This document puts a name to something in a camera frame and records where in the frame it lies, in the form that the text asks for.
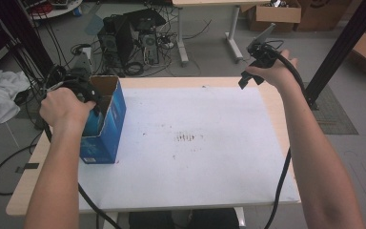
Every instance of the metal pole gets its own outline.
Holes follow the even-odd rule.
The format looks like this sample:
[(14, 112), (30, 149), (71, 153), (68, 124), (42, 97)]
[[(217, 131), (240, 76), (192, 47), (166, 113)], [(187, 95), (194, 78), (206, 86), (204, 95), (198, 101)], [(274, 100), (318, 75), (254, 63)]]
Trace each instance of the metal pole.
[(366, 31), (366, 0), (363, 0), (317, 70), (306, 92), (315, 103), (323, 88)]

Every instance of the computer tower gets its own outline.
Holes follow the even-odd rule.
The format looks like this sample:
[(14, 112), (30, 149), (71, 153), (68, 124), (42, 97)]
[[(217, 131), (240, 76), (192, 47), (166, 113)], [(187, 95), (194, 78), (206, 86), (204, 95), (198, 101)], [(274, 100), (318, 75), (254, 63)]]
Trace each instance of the computer tower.
[(97, 34), (105, 61), (110, 67), (123, 68), (130, 60), (133, 49), (130, 23), (124, 15), (103, 19), (105, 26)]
[(156, 33), (144, 33), (140, 35), (144, 61), (147, 64), (159, 64)]

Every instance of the table leg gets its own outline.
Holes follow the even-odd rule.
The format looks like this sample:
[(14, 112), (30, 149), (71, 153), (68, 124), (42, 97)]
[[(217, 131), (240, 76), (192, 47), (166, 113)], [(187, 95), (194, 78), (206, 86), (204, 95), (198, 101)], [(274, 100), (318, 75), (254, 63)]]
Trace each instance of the table leg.
[(228, 44), (234, 51), (236, 63), (238, 63), (239, 60), (243, 59), (242, 53), (240, 52), (239, 48), (237, 47), (236, 43), (234, 42), (234, 30), (236, 29), (236, 22), (237, 22), (238, 15), (239, 15), (239, 6), (235, 6), (233, 21), (231, 24), (231, 30), (229, 32), (225, 32), (225, 36), (227, 37)]
[(245, 214), (243, 213), (243, 207), (235, 207), (237, 220), (239, 221), (239, 228), (246, 229)]
[(183, 27), (182, 27), (183, 22), (182, 22), (182, 18), (181, 18), (183, 8), (178, 8), (177, 11), (178, 11), (177, 48), (179, 49), (182, 67), (184, 67), (187, 65), (187, 63), (189, 63), (189, 57), (187, 56), (186, 49), (184, 48), (184, 43), (183, 43)]
[[(118, 213), (117, 212), (109, 212), (106, 213), (112, 220), (117, 222), (118, 219)], [(114, 229), (114, 227), (107, 221), (103, 223), (103, 229)]]

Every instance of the right hand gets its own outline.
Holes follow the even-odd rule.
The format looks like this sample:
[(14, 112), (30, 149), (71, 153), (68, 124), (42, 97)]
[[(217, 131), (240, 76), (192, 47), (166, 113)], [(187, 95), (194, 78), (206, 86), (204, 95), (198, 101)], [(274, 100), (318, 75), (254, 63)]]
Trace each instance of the right hand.
[[(290, 59), (290, 51), (283, 50), (281, 55), (288, 59), (296, 68), (298, 60), (296, 58)], [(275, 63), (269, 69), (261, 69), (255, 66), (246, 67), (246, 72), (258, 75), (264, 78), (268, 83), (275, 86), (279, 91), (288, 87), (298, 86), (291, 72), (280, 61), (276, 60)]]
[(47, 97), (41, 101), (40, 115), (53, 128), (57, 125), (70, 125), (83, 130), (94, 105), (92, 101), (79, 101), (68, 88), (59, 88), (47, 93)]

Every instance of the black marks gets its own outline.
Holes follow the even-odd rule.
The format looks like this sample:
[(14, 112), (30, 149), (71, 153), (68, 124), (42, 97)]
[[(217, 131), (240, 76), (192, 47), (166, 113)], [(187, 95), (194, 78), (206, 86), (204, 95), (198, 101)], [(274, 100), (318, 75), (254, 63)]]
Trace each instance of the black marks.
[(184, 133), (184, 132), (179, 132), (176, 135), (175, 138), (177, 141), (194, 141), (195, 136), (188, 134), (188, 133)]

